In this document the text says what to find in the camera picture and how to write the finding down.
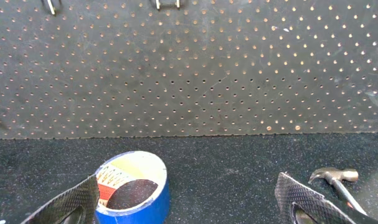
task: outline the perforated board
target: perforated board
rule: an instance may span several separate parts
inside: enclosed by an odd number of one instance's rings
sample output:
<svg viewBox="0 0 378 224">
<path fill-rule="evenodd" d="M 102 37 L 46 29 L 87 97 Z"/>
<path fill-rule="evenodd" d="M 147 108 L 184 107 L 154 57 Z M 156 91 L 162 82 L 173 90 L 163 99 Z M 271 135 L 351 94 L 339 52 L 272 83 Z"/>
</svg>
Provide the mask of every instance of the perforated board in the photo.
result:
<svg viewBox="0 0 378 224">
<path fill-rule="evenodd" d="M 378 131 L 378 0 L 154 4 L 0 0 L 0 138 Z"/>
</svg>

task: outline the granite countertop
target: granite countertop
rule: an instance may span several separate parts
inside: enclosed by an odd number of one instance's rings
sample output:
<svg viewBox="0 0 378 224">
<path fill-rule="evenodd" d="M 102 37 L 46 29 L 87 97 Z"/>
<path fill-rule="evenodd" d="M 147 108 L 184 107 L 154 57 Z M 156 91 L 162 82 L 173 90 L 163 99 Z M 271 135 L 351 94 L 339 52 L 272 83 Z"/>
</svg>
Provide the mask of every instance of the granite countertop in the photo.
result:
<svg viewBox="0 0 378 224">
<path fill-rule="evenodd" d="M 186 138 L 0 140 L 0 220 L 19 223 L 126 151 L 167 165 L 171 211 L 165 223 L 279 223 L 279 172 L 307 183 L 320 167 L 356 168 L 345 183 L 378 220 L 378 134 L 291 134 Z M 334 196 L 322 180 L 312 185 Z"/>
</svg>

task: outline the hammer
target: hammer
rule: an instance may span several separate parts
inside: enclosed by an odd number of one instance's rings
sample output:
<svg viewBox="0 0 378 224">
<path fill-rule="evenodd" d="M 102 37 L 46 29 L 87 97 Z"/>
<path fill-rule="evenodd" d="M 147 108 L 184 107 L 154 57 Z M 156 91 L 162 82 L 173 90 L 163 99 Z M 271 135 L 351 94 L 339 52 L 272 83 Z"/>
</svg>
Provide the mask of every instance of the hammer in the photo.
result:
<svg viewBox="0 0 378 224">
<path fill-rule="evenodd" d="M 359 178 L 359 174 L 355 169 L 344 169 L 339 170 L 333 167 L 325 167 L 315 170 L 311 177 L 309 178 L 309 184 L 312 183 L 314 179 L 325 179 L 329 185 L 333 185 L 337 190 L 338 194 L 343 196 L 347 202 L 349 202 L 353 208 L 358 212 L 367 215 L 363 208 L 356 202 L 355 198 L 349 193 L 349 191 L 344 187 L 342 180 L 355 182 Z"/>
</svg>

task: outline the blue tape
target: blue tape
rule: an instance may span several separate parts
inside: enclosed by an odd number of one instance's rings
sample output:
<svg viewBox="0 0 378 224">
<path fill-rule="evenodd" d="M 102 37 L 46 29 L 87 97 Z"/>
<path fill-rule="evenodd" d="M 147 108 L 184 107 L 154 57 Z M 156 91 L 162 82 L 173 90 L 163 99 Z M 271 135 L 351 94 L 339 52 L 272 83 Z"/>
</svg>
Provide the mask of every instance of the blue tape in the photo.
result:
<svg viewBox="0 0 378 224">
<path fill-rule="evenodd" d="M 105 162 L 109 163 L 113 159 L 119 156 L 115 156 Z M 129 211 L 116 211 L 116 210 L 104 210 L 96 209 L 96 217 L 100 224 L 162 224 L 169 212 L 169 184 L 167 181 L 156 198 L 151 198 L 142 206 Z"/>
</svg>

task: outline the roll of tape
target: roll of tape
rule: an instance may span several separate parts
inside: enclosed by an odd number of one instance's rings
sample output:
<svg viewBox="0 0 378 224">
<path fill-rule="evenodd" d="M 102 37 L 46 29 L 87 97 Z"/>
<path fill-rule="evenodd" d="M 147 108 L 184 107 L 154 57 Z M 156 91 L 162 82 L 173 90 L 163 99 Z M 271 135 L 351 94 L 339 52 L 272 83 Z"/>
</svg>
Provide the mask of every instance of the roll of tape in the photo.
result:
<svg viewBox="0 0 378 224">
<path fill-rule="evenodd" d="M 164 162 L 150 152 L 133 151 L 117 155 L 96 171 L 100 199 L 96 216 L 100 224 L 162 224 L 169 211 L 169 188 Z M 111 209 L 108 202 L 116 191 L 136 180 L 157 184 L 144 201 L 120 210 Z M 128 198 L 119 198 L 121 203 Z"/>
</svg>

